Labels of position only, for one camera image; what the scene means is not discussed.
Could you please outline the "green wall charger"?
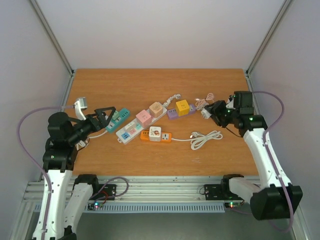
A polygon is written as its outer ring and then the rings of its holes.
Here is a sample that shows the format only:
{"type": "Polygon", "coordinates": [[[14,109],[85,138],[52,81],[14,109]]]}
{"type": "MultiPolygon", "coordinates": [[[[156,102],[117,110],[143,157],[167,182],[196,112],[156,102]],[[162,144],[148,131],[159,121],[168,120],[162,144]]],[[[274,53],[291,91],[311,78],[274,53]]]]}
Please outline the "green wall charger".
{"type": "Polygon", "coordinates": [[[120,113],[116,110],[112,115],[112,120],[116,121],[120,117],[120,113]]]}

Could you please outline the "yellow cube socket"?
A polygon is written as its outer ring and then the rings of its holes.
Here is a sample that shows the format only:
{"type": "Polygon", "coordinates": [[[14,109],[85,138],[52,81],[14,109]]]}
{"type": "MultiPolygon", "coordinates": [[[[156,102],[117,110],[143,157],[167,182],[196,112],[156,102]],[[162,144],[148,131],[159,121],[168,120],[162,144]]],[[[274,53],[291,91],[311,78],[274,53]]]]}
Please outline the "yellow cube socket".
{"type": "Polygon", "coordinates": [[[185,116],[190,112],[190,105],[187,100],[180,100],[175,103],[175,110],[179,117],[185,116]]]}

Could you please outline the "pink cube socket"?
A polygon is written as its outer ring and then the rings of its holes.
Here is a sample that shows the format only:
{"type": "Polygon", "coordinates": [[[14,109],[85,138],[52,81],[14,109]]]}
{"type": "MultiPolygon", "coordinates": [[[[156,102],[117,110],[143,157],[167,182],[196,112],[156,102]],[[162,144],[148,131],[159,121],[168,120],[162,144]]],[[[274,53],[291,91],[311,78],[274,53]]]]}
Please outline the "pink cube socket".
{"type": "Polygon", "coordinates": [[[141,127],[146,128],[152,122],[152,116],[144,109],[136,115],[136,121],[141,127]]]}

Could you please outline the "beige cube socket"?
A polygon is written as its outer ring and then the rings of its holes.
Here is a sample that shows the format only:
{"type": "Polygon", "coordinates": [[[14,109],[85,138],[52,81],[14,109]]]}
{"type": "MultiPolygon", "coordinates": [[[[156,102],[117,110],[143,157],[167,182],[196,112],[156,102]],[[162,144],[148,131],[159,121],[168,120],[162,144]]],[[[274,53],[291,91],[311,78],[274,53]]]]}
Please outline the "beige cube socket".
{"type": "Polygon", "coordinates": [[[163,105],[159,102],[154,102],[149,106],[148,110],[149,114],[156,119],[163,113],[163,105]]]}

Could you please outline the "white cube socket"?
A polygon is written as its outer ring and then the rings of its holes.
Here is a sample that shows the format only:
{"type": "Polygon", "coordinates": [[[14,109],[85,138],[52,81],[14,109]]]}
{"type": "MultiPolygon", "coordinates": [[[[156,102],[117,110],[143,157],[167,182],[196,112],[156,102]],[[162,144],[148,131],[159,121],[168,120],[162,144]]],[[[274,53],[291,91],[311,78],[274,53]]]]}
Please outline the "white cube socket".
{"type": "Polygon", "coordinates": [[[160,142],[162,139],[162,128],[159,126],[151,126],[148,137],[151,142],[160,142]]]}

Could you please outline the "white wall charger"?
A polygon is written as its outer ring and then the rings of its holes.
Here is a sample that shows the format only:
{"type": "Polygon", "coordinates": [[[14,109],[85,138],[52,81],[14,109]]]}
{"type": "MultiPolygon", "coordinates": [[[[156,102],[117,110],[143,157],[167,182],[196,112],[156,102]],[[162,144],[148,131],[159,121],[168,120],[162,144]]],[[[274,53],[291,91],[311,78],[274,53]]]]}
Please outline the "white wall charger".
{"type": "Polygon", "coordinates": [[[212,116],[212,110],[210,108],[203,108],[201,111],[201,116],[204,118],[204,119],[209,119],[211,116],[212,116]]]}

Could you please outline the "small white square charger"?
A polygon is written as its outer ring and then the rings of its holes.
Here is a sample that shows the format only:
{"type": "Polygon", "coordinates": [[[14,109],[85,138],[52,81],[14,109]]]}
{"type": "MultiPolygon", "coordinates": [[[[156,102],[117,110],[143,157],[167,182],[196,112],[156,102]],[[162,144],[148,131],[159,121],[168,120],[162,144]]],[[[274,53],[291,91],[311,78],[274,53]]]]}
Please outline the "small white square charger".
{"type": "Polygon", "coordinates": [[[129,133],[130,131],[134,130],[136,127],[137,123],[132,121],[130,123],[128,123],[125,127],[124,127],[124,131],[129,133]]]}

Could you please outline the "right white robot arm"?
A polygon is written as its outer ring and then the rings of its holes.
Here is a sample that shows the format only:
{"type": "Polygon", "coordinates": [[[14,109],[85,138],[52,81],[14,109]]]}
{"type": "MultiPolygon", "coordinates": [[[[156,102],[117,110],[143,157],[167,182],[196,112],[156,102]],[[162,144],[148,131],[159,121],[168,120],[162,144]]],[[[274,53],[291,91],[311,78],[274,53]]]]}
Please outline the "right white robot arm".
{"type": "Polygon", "coordinates": [[[273,149],[265,118],[255,114],[252,91],[235,91],[228,101],[218,100],[201,111],[217,126],[234,125],[248,146],[260,179],[255,185],[241,174],[224,175],[220,191],[225,198],[235,195],[249,203],[256,220],[294,219],[294,213],[303,197],[300,186],[293,185],[285,174],[273,149]]]}

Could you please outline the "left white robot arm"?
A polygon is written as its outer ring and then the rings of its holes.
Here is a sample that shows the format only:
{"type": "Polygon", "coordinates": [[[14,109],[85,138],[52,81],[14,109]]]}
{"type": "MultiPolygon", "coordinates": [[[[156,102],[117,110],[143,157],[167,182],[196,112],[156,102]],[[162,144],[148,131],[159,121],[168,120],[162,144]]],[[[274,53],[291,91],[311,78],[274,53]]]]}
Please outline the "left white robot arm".
{"type": "Polygon", "coordinates": [[[43,155],[44,191],[34,240],[75,240],[76,230],[89,199],[101,193],[95,174],[77,177],[70,200],[66,200],[78,150],[76,145],[95,132],[107,127],[115,107],[98,108],[85,120],[70,118],[65,112],[48,119],[49,139],[43,155]]]}

